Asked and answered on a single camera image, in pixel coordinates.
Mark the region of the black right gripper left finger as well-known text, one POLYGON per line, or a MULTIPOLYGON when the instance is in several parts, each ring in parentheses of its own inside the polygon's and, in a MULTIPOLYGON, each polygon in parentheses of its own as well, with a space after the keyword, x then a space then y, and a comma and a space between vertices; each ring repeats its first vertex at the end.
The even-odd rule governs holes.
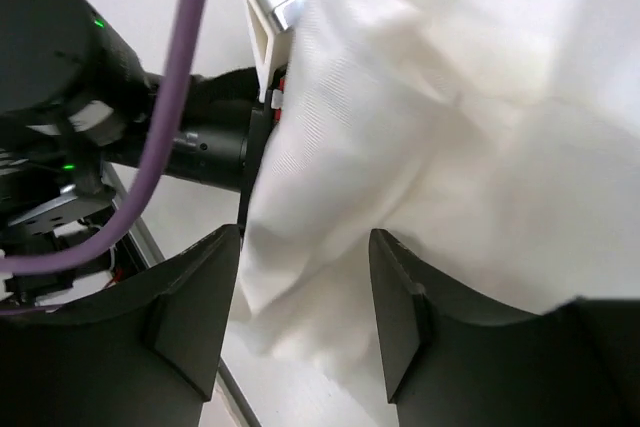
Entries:
POLYGON ((5 426, 152 426, 137 407, 157 380, 142 345, 152 299, 169 274, 141 273, 52 312, 1 321, 5 426))

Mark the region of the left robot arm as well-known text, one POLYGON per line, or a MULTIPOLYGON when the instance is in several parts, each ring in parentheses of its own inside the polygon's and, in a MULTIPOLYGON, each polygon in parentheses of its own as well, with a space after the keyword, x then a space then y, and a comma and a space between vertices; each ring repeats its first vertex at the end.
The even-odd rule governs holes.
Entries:
POLYGON ((1 0, 1 422, 195 426, 213 394, 249 199, 275 125, 254 69, 190 71, 182 8, 165 75, 87 0, 1 0), (235 191, 234 224, 131 271, 118 235, 86 246, 145 196, 109 163, 235 191))

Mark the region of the white pleated skirt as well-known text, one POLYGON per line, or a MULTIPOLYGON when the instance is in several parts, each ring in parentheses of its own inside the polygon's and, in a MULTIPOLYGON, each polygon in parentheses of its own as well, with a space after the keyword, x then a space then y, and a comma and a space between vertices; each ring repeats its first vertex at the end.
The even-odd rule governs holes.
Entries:
POLYGON ((350 368, 384 228, 541 312, 639 293, 639 0, 307 0, 251 198, 234 317, 350 368))

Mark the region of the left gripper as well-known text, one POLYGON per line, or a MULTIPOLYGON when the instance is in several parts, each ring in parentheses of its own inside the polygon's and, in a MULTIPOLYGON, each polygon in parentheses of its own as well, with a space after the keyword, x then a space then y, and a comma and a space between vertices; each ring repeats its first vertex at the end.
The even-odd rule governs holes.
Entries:
POLYGON ((254 68, 190 77, 185 110, 165 173, 240 194, 237 224, 246 228, 262 157, 281 109, 286 67, 276 69, 264 98, 254 68))

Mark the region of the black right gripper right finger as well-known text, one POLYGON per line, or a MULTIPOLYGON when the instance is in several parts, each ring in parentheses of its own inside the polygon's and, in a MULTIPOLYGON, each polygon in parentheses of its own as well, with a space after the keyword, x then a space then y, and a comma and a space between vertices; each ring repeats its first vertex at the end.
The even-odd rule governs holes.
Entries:
POLYGON ((639 303, 578 298, 531 314, 369 237, 388 401, 403 426, 635 426, 639 303))

